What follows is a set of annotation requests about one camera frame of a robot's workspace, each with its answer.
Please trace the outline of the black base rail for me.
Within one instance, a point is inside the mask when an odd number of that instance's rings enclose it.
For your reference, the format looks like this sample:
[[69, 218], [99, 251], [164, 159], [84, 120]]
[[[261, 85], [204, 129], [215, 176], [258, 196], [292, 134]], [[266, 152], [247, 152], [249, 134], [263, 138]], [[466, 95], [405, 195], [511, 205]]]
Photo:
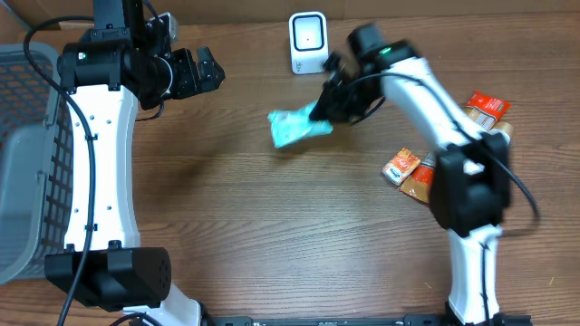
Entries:
[[[439, 314], [408, 314], [399, 318], [355, 318], [355, 319], [262, 319], [253, 320], [250, 317], [211, 318], [213, 324], [205, 321], [201, 325], [217, 326], [442, 326], [455, 325], [444, 315]], [[153, 325], [144, 317], [136, 317], [124, 321], [121, 325]], [[500, 321], [492, 325], [499, 326], [532, 326], [530, 316], [502, 316]]]

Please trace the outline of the teal snack pouch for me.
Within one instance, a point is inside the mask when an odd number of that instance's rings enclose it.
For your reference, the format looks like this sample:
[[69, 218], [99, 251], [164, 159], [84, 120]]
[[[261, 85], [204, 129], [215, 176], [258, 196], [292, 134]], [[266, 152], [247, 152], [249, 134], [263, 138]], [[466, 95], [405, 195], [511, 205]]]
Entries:
[[298, 110], [273, 110], [268, 114], [271, 136], [276, 149], [289, 146], [302, 139], [329, 135], [333, 132], [334, 126], [328, 120], [310, 120], [309, 115], [316, 104], [317, 102], [313, 101]]

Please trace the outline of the white tube gold cap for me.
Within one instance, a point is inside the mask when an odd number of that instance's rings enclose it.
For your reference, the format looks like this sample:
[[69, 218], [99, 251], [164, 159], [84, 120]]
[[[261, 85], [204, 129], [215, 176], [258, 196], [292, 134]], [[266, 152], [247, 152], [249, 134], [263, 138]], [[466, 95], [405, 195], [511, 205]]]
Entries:
[[507, 123], [507, 122], [497, 122], [492, 129], [489, 131], [490, 134], [501, 134], [507, 143], [510, 143], [513, 134], [514, 134], [514, 127]]

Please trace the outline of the small orange box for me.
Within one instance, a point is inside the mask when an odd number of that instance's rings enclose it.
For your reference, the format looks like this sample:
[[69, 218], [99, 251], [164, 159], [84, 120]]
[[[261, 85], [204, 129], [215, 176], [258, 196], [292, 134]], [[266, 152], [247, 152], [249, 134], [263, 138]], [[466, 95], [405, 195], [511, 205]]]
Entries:
[[411, 150], [402, 148], [382, 168], [382, 174], [398, 187], [420, 163], [421, 160]]

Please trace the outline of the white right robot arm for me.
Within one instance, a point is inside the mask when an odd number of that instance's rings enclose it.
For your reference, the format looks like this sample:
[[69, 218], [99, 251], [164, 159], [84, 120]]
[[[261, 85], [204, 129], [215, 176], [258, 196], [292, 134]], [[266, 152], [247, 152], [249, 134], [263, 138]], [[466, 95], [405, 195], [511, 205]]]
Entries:
[[324, 62], [331, 76], [311, 119], [349, 122], [378, 99], [402, 110], [434, 154], [429, 206], [449, 237], [447, 319], [452, 325], [504, 324], [495, 278], [503, 213], [510, 204], [508, 140], [470, 119], [409, 43], [373, 41], [352, 49], [360, 68], [354, 76], [340, 68], [338, 53]]

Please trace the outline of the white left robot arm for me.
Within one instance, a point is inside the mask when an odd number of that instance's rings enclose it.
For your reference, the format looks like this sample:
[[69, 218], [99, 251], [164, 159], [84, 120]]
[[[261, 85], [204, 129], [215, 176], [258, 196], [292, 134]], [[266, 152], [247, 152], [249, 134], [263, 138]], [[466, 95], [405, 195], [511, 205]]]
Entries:
[[223, 69], [207, 47], [172, 50], [171, 33], [99, 26], [64, 46], [59, 90], [72, 118], [72, 210], [64, 250], [45, 277], [69, 302], [151, 325], [209, 325], [205, 307], [171, 279], [169, 253], [140, 242], [132, 194], [139, 110], [216, 90]]

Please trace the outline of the grey plastic mesh basket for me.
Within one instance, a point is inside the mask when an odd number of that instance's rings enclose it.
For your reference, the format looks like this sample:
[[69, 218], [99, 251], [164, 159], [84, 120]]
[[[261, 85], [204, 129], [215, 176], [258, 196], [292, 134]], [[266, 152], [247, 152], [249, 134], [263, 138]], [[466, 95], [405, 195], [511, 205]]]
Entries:
[[44, 258], [64, 249], [72, 212], [73, 135], [55, 81], [58, 53], [31, 43], [1, 47], [1, 281], [44, 277]]

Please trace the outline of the white barcode scanner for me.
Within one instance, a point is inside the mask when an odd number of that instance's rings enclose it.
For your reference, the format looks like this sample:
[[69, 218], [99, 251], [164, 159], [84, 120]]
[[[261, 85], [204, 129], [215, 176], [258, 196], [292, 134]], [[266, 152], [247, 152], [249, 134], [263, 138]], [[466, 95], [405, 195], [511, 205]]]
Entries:
[[329, 57], [325, 15], [318, 11], [292, 14], [288, 29], [293, 73], [324, 72], [323, 65]]

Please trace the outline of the orange brown snack packet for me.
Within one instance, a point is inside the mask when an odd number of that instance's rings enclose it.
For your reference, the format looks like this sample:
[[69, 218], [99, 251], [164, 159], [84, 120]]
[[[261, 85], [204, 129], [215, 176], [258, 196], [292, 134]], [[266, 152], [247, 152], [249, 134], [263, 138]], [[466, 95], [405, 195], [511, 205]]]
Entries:
[[[507, 101], [476, 91], [464, 107], [465, 113], [483, 129], [490, 131], [511, 107]], [[435, 155], [430, 152], [400, 186], [400, 191], [423, 203], [429, 203], [434, 178]]]

